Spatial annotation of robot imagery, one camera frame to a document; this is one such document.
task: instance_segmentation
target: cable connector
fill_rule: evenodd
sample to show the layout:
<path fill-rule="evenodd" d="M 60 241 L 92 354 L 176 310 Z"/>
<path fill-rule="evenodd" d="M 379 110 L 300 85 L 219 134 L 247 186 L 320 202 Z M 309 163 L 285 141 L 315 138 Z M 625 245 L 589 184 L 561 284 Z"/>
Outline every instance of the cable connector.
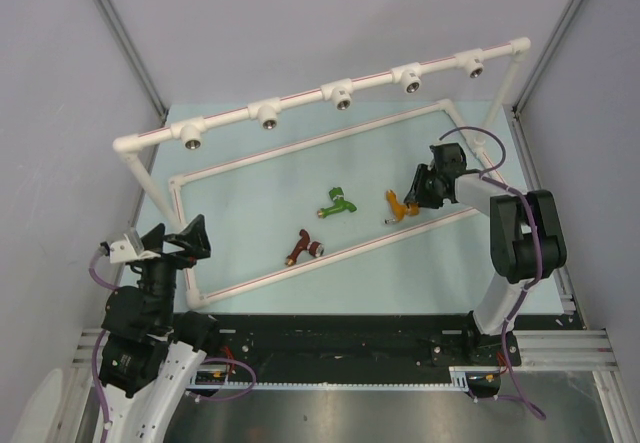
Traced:
<path fill-rule="evenodd" d="M 106 241 L 101 242 L 98 251 L 102 254 L 102 256 L 109 256 L 109 254 L 111 254 L 109 243 L 107 243 Z"/>

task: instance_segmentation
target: brown plastic object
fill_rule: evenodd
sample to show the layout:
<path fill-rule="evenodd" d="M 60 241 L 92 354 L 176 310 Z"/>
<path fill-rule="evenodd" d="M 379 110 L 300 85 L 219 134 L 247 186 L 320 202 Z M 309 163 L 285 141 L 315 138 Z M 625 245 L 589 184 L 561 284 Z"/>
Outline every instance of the brown plastic object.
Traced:
<path fill-rule="evenodd" d="M 322 256 L 322 254 L 324 253 L 324 246 L 317 241 L 312 242 L 307 230 L 300 230 L 299 235 L 300 239 L 298 240 L 298 243 L 296 243 L 293 251 L 289 256 L 287 256 L 287 259 L 284 262 L 284 264 L 287 266 L 295 265 L 298 262 L 300 253 L 302 253 L 303 251 L 308 251 L 309 254 L 314 258 Z"/>

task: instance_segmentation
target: light blue table surface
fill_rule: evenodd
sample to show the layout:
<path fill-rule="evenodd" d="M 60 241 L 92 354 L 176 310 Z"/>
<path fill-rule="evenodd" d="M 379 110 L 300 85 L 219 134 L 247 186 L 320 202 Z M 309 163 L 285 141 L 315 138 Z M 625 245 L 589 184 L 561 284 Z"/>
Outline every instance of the light blue table surface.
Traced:
<path fill-rule="evenodd" d="M 382 116 L 425 106 L 428 102 L 354 102 L 347 111 L 315 104 L 280 114 L 276 129 L 265 131 L 256 121 L 209 131 L 199 150 L 180 141 L 158 149 L 152 176 L 169 197 L 167 181 L 176 174 L 206 168 L 253 153 L 295 143 Z M 169 123 L 212 115 L 242 105 L 174 105 Z M 468 124 L 480 124 L 488 102 L 458 102 Z M 446 204 L 422 210 L 397 225 L 384 198 L 393 189 L 404 198 L 418 163 L 429 163 L 429 145 L 453 127 L 442 112 L 372 130 L 221 175 L 195 181 L 182 189 L 188 219 L 205 215 L 213 255 L 196 267 L 203 293 L 222 289 L 284 268 L 284 260 L 305 228 L 325 245 L 325 255 L 420 222 L 459 211 Z M 501 174 L 512 186 L 525 188 L 524 177 L 503 112 L 492 127 L 507 147 Z M 462 142 L 459 136 L 450 141 Z M 499 149 L 487 143 L 494 161 Z M 469 166 L 479 167 L 467 151 Z M 355 213 L 321 220 L 316 211 L 330 206 L 328 191 L 341 186 L 357 205 Z M 137 229 L 142 235 L 162 216 L 145 197 Z M 310 258 L 303 254 L 299 262 Z M 390 246 L 309 273 L 216 302 L 202 311 L 234 313 L 466 313 L 482 299 L 493 267 L 489 257 L 489 220 L 476 215 Z M 128 270 L 124 284 L 136 278 Z M 178 275 L 176 311 L 186 311 L 184 277 Z M 523 313 L 558 314 L 560 298 L 553 279 L 540 284 Z"/>

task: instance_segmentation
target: silver metal floor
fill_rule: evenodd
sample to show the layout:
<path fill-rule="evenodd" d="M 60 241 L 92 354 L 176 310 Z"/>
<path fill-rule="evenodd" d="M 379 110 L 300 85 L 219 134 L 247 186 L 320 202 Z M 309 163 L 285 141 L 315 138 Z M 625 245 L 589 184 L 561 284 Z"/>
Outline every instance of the silver metal floor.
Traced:
<path fill-rule="evenodd" d="M 520 374 L 546 413 L 522 405 L 474 404 L 459 392 L 256 391 L 228 403 L 183 398 L 166 443 L 611 442 L 591 373 Z M 508 379 L 502 393 L 512 393 Z M 77 442 L 91 441 L 93 395 Z"/>

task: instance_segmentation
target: green toy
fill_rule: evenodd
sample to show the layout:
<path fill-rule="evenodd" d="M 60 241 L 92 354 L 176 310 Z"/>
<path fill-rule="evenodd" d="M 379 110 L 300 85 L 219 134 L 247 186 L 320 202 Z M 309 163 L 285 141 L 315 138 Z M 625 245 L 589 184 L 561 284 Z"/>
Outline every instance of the green toy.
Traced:
<path fill-rule="evenodd" d="M 318 210 L 318 218 L 326 218 L 330 215 L 342 213 L 344 210 L 349 210 L 349 213 L 353 213 L 358 209 L 356 208 L 356 205 L 344 199 L 344 191 L 342 191 L 342 188 L 340 187 L 331 188 L 329 198 L 333 201 L 333 206 L 329 208 L 320 208 Z"/>

